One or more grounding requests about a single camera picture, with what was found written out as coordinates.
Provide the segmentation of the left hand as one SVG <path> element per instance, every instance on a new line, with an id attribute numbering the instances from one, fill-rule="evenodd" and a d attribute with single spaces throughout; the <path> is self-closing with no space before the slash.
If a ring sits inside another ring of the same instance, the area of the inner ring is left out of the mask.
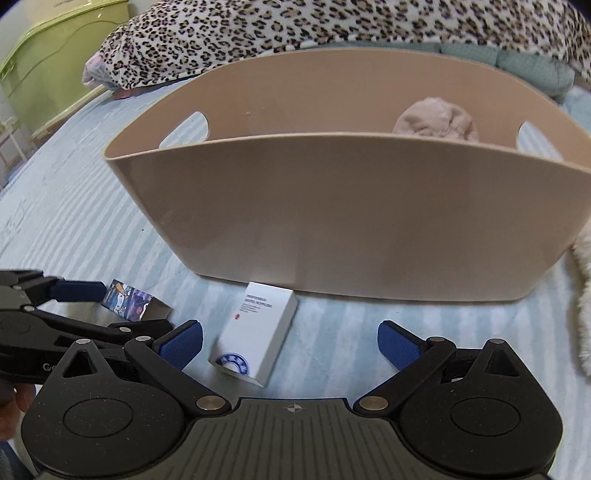
<path id="1" fill-rule="evenodd" d="M 0 437 L 2 441 L 14 437 L 21 415 L 29 410 L 35 396 L 34 384 L 10 384 L 1 381 Z"/>

